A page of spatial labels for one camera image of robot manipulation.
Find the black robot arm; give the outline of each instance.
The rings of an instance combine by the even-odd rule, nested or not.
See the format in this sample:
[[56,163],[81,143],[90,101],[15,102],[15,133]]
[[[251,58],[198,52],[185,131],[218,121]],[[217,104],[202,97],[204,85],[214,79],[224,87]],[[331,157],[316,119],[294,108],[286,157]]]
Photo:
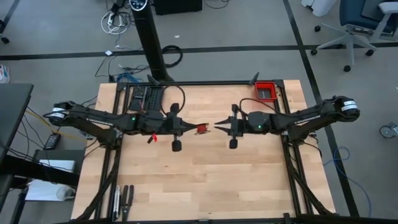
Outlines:
[[[232,105],[233,116],[216,124],[231,123],[231,128],[215,127],[232,136],[229,148],[236,149],[236,137],[248,134],[282,134],[287,131],[291,142],[301,143],[307,136],[320,128],[337,121],[353,122],[359,117],[359,109],[353,99],[345,96],[334,96],[305,110],[291,114],[269,114],[254,111],[249,114],[242,111],[238,105]],[[242,119],[237,118],[240,112]]]
[[[170,107],[166,117],[159,111],[142,111],[134,114],[116,115],[78,105],[72,101],[54,104],[53,111],[44,117],[56,126],[70,126],[97,137],[106,147],[116,147],[118,131],[128,135],[148,135],[150,143],[155,135],[174,135],[172,150],[181,151],[181,142],[177,139],[184,132],[195,129],[195,124],[184,122],[177,117],[178,103]],[[96,124],[113,128],[104,129]]]

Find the office chair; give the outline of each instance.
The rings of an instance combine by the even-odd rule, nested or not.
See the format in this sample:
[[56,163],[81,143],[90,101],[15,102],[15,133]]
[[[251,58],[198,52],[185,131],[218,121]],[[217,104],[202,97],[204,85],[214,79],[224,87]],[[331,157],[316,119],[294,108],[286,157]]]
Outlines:
[[[369,49],[366,52],[367,56],[373,55],[377,50],[375,46],[362,41],[355,35],[366,36],[370,42],[375,42],[377,39],[398,40],[398,16],[393,15],[398,13],[398,2],[383,2],[379,4],[379,8],[384,13],[381,22],[362,16],[364,5],[365,0],[341,0],[340,25],[345,26],[346,30],[339,30],[332,26],[322,24],[322,27],[342,34],[342,36],[311,50],[311,54],[316,55],[318,53],[317,50],[335,44],[338,44],[338,48],[345,45],[348,52],[349,65],[344,67],[344,71],[349,72],[354,65],[354,44]],[[320,26],[315,27],[315,32],[319,32],[320,30]]]
[[[4,26],[4,22],[0,20],[0,27]],[[5,44],[8,44],[10,40],[7,37],[4,37],[2,34],[0,34],[1,41]]]

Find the metal frame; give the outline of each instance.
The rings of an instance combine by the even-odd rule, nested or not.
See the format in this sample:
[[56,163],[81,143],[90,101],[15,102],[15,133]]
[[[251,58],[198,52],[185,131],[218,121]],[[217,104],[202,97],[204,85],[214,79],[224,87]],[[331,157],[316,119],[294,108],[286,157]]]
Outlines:
[[[261,80],[262,82],[274,82],[281,90],[281,97],[282,97],[282,102],[284,104],[284,108],[286,113],[290,113],[290,108],[289,104],[287,101],[287,95],[285,91],[285,86],[284,86],[284,81],[283,80]],[[249,85],[250,80],[244,80],[244,81],[203,81],[203,82],[162,82],[160,86],[168,86],[168,85],[180,85],[180,86],[201,86],[201,85]],[[144,85],[144,86],[155,86],[153,83],[118,83],[116,87],[116,96],[115,96],[115,101],[113,105],[113,113],[117,114],[118,113],[118,108],[119,104],[121,101],[121,92],[124,91],[124,99],[123,99],[123,112],[128,110],[128,103],[129,103],[129,94],[130,90],[132,87],[137,86],[137,85]],[[279,101],[275,101],[275,110],[276,112],[280,113],[280,106],[279,106]],[[288,139],[285,136],[281,136],[281,143],[283,146],[284,150],[284,157],[285,157],[285,163],[286,163],[286,168],[288,169],[288,162],[291,162],[290,158],[290,150],[289,150],[289,142]],[[304,175],[304,169],[303,169],[303,164],[301,161],[301,156],[300,152],[297,146],[294,146],[294,154],[295,158],[297,161],[297,167],[298,167],[298,172],[301,176],[301,178],[305,181],[305,175]],[[107,176],[108,169],[109,169],[109,163],[110,163],[110,155],[111,155],[111,150],[107,149],[106,154],[104,157],[104,164],[103,164],[103,170],[101,173],[101,182],[99,187],[103,185],[104,179]],[[116,156],[115,159],[117,161],[114,161],[115,163],[120,162],[120,156]],[[113,179],[112,184],[111,184],[111,189],[110,192],[114,192],[116,189],[117,185],[117,171],[116,171],[116,177]],[[290,185],[290,191],[292,194],[292,199],[293,199],[293,205],[294,205],[294,210],[296,215],[302,214],[301,208],[300,208],[300,201],[299,201],[299,195],[297,192],[297,186],[295,183],[295,179],[293,175],[290,174],[290,172],[287,172],[287,175],[289,177],[289,185]],[[311,203],[309,202],[309,199],[305,196],[303,193],[304,199],[305,199],[305,207],[306,211],[308,214],[313,214],[312,206]],[[109,195],[109,200],[108,200],[108,209],[107,209],[107,218],[112,217],[112,202],[114,200],[114,195],[110,194]],[[95,211],[95,218],[100,218],[101,216],[101,211],[102,211],[102,202],[100,202],[96,208]],[[260,218],[260,219],[234,219],[234,220],[211,220],[212,223],[289,223],[294,221],[294,219],[291,219],[289,217],[288,213],[284,214],[284,218]],[[128,222],[128,223],[209,223],[209,220],[175,220],[175,221],[153,221],[153,222]]]

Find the wooden table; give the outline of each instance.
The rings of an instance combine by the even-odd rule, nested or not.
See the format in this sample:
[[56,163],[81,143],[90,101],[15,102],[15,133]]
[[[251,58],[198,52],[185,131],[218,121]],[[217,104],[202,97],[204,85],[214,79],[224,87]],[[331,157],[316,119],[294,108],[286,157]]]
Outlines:
[[[232,150],[228,148],[230,137],[213,128],[213,123],[231,115],[231,104],[238,104],[241,98],[254,98],[254,87],[182,88],[187,102],[178,116],[189,123],[210,123],[211,133],[185,133],[180,138],[181,152],[172,152],[172,136],[159,136],[158,142],[151,144],[147,143],[148,136],[124,137],[118,185],[135,186],[129,220],[278,218],[286,212],[294,214],[280,136],[246,134],[239,139],[238,148]],[[291,112],[307,107],[300,81],[286,80],[285,89]],[[96,109],[112,112],[115,94],[116,84],[102,84]],[[170,87],[164,96],[166,111],[172,103],[181,105],[182,94]],[[243,110],[273,113],[253,101],[244,101]],[[316,145],[312,138],[306,142]],[[86,153],[95,147],[91,146]],[[318,151],[302,145],[300,152],[308,186],[334,212]],[[97,149],[85,159],[72,218],[79,216],[97,193],[103,161],[104,149]],[[305,211],[300,187],[298,191]],[[104,197],[103,215],[107,201],[108,194]]]

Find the red container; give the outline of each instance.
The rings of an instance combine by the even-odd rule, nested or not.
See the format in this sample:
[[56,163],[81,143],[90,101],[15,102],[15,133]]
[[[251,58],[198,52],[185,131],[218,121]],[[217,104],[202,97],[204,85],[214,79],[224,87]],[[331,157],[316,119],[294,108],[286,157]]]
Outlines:
[[256,82],[256,96],[261,102],[271,102],[276,100],[275,84],[273,82]]

